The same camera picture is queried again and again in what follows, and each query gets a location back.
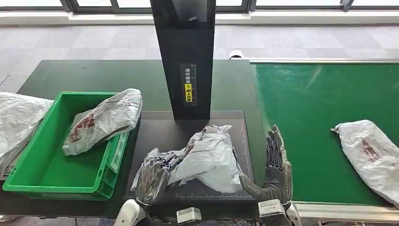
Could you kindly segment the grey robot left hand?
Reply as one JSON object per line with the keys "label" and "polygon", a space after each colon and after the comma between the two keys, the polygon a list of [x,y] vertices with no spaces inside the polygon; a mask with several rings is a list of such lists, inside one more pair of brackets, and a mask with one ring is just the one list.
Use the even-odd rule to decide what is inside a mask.
{"label": "grey robot left hand", "polygon": [[169,152],[160,152],[157,148],[151,150],[144,158],[131,188],[135,191],[136,201],[145,206],[157,203],[168,187],[173,169],[186,155],[185,150]]}

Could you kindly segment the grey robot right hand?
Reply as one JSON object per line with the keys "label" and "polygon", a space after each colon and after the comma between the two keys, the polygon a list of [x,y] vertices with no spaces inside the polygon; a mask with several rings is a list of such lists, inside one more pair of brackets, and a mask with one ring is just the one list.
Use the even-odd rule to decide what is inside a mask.
{"label": "grey robot right hand", "polygon": [[278,199],[288,204],[293,197],[292,165],[287,159],[284,140],[277,125],[266,136],[266,165],[263,186],[252,183],[248,176],[239,174],[242,188],[258,202]]}

